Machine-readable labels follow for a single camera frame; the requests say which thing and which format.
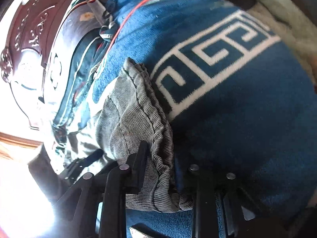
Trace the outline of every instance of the gray corduroy cloth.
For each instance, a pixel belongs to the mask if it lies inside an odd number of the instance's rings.
[[[102,110],[86,128],[68,138],[66,163],[87,157],[96,148],[105,152],[82,174],[96,174],[111,160],[125,163],[137,152],[140,141],[147,141],[151,157],[147,159],[143,187],[138,195],[126,196],[127,208],[173,213],[192,207],[191,200],[180,196],[175,188],[172,129],[142,64],[128,58]]]

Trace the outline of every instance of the beige fabric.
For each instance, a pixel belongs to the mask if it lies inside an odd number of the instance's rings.
[[[257,0],[248,12],[268,25],[317,83],[317,27],[291,0]]]

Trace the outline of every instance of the metal screw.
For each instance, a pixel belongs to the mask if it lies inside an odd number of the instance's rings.
[[[128,164],[122,164],[119,166],[120,170],[128,170],[130,168],[130,166]]]
[[[198,165],[191,165],[189,169],[192,170],[192,171],[198,171],[199,170],[199,166]]]
[[[236,178],[236,175],[234,173],[227,173],[227,178],[229,180],[234,180]]]
[[[85,173],[82,177],[85,179],[85,180],[89,180],[90,178],[92,178],[93,174],[92,173]]]

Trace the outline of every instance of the wooden molding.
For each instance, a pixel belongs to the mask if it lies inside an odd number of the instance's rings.
[[[24,139],[3,132],[0,132],[0,141],[9,145],[19,146],[27,149],[36,149],[42,144],[40,141]]]

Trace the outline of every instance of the carved wooden headboard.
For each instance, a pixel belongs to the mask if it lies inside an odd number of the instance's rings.
[[[21,4],[11,22],[7,35],[6,46],[1,52],[0,69],[1,77],[11,83],[25,65],[19,66],[23,53],[30,51],[33,58],[38,57],[38,62],[45,69],[50,50],[58,31],[63,16],[72,0],[29,0]],[[18,106],[28,116],[30,125],[36,128],[37,123],[24,110],[25,106],[17,101]]]

